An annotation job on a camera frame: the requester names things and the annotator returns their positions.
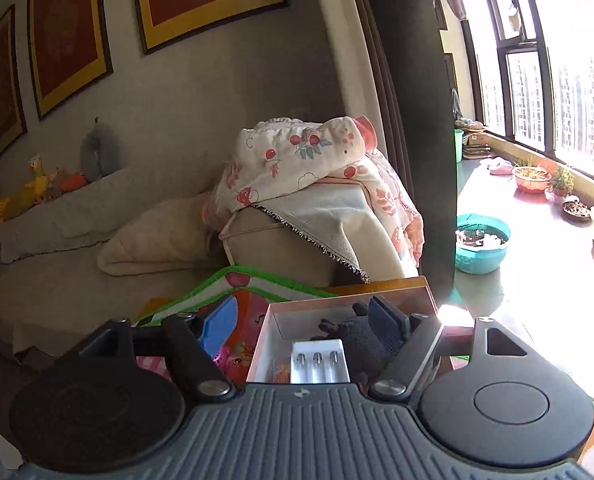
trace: metal bolt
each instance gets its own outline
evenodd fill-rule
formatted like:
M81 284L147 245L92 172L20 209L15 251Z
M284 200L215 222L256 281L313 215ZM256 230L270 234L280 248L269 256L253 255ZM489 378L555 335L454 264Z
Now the metal bolt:
M372 390L384 397L397 397L406 391L406 386L397 381L385 379L373 384Z
M224 381L210 380L200 383L197 389L205 396L221 397L226 395L231 390L231 387Z

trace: brown curtain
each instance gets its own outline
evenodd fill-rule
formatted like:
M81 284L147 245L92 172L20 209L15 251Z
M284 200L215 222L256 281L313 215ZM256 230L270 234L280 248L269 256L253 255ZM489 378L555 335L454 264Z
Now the brown curtain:
M383 123L383 133L386 137L386 149L388 160L399 178L401 179L410 198L414 201L413 183L410 175L410 164L408 162L408 150L404 128L401 124L401 114L397 104L397 95L392 84L391 70L388 68L388 61L381 46L381 38L375 23L373 11L368 0L355 0L359 19L362 22L363 36L368 47L368 56L373 68L379 111Z

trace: tiled floor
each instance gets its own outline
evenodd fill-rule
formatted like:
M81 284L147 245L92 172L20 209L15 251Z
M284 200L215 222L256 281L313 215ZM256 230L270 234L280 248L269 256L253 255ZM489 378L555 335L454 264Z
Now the tiled floor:
M479 161L458 165L458 214L503 219L512 235L501 267L484 276L455 272L454 303L526 329L535 348L594 398L594 244L590 227L571 224L560 206L516 190Z

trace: open box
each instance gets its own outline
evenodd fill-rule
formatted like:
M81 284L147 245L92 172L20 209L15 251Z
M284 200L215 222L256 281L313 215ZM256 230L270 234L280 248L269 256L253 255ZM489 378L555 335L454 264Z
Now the open box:
M255 354L248 370L248 383L270 383L277 362L290 362L294 341L308 341L313 336L324 336L319 330L322 318L335 323L354 316L352 304L367 303L375 294L389 301L404 314L435 316L437 306L427 286L398 288L383 292L370 292L354 296L321 298L318 300L272 303L268 307L259 334Z

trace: cherry print blanket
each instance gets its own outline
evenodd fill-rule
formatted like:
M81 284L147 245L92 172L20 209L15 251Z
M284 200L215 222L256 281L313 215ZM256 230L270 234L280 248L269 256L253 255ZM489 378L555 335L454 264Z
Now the cherry print blanket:
M401 260L418 265L423 221L401 180L377 150L373 125L341 117L326 123L280 118L244 129L207 205L208 224L221 230L247 206L290 195L316 182L359 184L369 208ZM306 233L315 240L324 233Z

